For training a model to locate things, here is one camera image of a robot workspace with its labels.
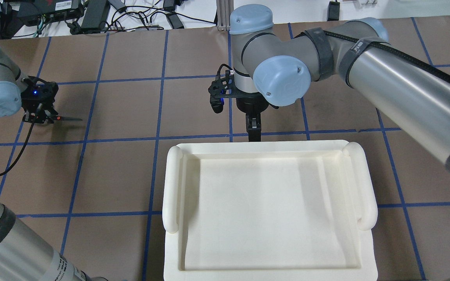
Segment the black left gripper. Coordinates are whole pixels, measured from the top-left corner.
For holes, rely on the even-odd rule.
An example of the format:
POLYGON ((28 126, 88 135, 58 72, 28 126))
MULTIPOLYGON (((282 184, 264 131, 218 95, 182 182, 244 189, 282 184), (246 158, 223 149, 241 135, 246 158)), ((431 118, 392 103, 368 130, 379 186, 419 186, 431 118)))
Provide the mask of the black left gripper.
POLYGON ((24 110, 23 123, 40 123, 40 114, 43 114, 42 123, 53 124, 59 121, 55 110, 55 96, 59 90, 56 82, 47 82, 38 77, 22 78, 27 88, 21 93, 21 103, 24 110))

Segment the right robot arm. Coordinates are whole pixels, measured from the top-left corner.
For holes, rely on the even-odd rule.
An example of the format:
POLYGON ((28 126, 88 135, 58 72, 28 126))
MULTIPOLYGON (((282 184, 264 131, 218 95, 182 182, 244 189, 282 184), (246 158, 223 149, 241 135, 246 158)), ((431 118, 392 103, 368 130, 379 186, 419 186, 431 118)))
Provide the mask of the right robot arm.
POLYGON ((211 83, 210 105, 235 98, 249 140, 261 140, 261 113, 302 98, 312 82, 339 75, 438 159, 450 173, 450 75, 389 44, 376 18, 312 28, 289 41, 273 33, 273 13, 243 5, 230 15, 232 66, 211 83))

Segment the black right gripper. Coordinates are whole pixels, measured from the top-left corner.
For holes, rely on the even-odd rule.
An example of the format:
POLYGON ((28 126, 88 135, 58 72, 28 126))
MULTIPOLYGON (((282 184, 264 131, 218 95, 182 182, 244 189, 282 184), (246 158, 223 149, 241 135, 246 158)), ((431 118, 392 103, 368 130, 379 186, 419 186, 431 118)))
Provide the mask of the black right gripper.
MULTIPOLYGON (((272 105, 260 92, 245 92, 238 89, 234 81, 234 70, 227 64, 222 64, 217 70, 215 80, 208 88, 210 94, 210 105, 216 114, 223 111, 225 98, 249 98, 250 103, 266 103, 266 107, 271 106, 279 109, 279 106, 272 105)), ((261 142, 261 113, 245 115, 246 131, 249 142, 261 142)))

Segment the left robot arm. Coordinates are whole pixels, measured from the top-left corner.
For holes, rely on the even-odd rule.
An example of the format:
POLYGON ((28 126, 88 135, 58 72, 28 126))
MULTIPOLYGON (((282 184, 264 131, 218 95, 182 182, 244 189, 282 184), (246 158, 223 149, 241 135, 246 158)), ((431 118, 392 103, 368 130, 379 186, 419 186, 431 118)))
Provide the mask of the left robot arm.
MULTIPOLYGON (((0 48, 0 117, 24 111, 23 122, 35 124, 64 121, 55 110, 55 82, 24 73, 0 48)), ((21 158, 0 173, 6 175, 21 158)), ((0 281, 104 281, 88 276, 0 202, 0 281)))

